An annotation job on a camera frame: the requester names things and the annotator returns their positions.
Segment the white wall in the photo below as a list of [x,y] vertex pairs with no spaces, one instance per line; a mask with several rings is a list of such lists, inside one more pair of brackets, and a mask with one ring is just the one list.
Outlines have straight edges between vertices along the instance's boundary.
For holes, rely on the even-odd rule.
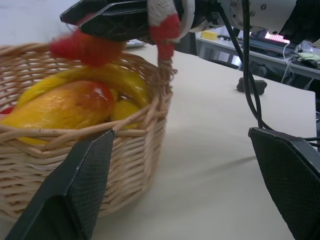
[[1,0],[0,45],[47,42],[69,32],[59,15],[78,0]]

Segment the mango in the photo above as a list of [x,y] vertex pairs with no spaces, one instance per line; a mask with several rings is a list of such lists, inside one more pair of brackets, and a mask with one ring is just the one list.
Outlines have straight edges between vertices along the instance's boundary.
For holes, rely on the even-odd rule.
[[[105,122],[114,106],[114,96],[107,85],[80,80],[28,101],[4,117],[0,124],[16,128],[81,129]],[[30,138],[21,140],[43,144]]]

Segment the cloth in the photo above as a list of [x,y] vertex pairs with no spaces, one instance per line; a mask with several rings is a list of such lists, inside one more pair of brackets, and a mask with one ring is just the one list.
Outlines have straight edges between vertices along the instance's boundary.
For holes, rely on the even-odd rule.
[[180,20],[173,0],[147,0],[150,37],[157,45],[158,60],[171,60],[180,36]]

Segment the wicker basket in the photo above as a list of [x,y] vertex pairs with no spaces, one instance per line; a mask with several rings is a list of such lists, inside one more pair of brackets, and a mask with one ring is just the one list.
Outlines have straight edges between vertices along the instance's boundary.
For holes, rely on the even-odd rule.
[[[139,73],[152,94],[151,104],[127,119],[79,130],[22,129],[0,125],[0,217],[16,221],[48,176],[68,155],[79,137],[113,128],[116,132],[106,193],[99,216],[114,212],[139,197],[150,186],[160,158],[166,116],[172,96],[171,62],[159,67],[142,57],[123,53],[116,64]],[[80,67],[77,61],[50,56],[47,44],[0,47],[0,110],[16,103],[37,81]],[[123,127],[141,122],[138,129]],[[48,141],[36,146],[20,137]]]

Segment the toy fruit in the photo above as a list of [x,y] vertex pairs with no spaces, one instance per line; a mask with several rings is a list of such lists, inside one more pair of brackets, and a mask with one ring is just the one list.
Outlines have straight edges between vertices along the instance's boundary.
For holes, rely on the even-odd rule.
[[101,81],[121,94],[132,97],[140,107],[149,103],[148,87],[139,74],[123,67],[107,64],[99,68],[79,67],[59,72],[37,82],[18,99],[17,108],[42,94],[79,79]]
[[[16,128],[81,129],[103,123],[114,106],[114,97],[104,83],[75,81],[16,108],[0,123]],[[30,138],[21,140],[42,143]]]
[[[137,105],[135,105],[133,102],[129,100],[120,100],[114,106],[114,111],[111,116],[111,119],[113,121],[122,120],[131,116],[132,114],[136,113],[139,110],[140,108]],[[140,125],[139,122],[131,123],[125,126],[124,129],[136,129],[139,125]]]

